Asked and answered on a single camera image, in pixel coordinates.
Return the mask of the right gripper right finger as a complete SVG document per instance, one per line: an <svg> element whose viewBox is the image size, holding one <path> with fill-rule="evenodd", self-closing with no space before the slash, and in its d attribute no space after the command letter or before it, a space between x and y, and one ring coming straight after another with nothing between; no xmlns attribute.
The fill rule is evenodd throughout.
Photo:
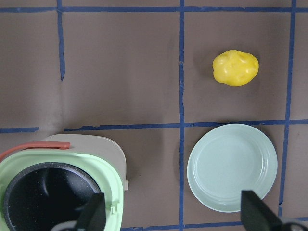
<svg viewBox="0 0 308 231"><path fill-rule="evenodd" d="M241 192L241 223L246 231L279 231L282 221L254 191Z"/></svg>

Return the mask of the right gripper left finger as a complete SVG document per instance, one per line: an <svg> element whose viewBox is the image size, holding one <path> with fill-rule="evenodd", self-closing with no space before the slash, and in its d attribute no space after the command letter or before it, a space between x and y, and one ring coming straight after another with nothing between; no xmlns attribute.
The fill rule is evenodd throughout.
<svg viewBox="0 0 308 231"><path fill-rule="evenodd" d="M106 226L106 207L104 193L92 195L77 223L76 231L103 231Z"/></svg>

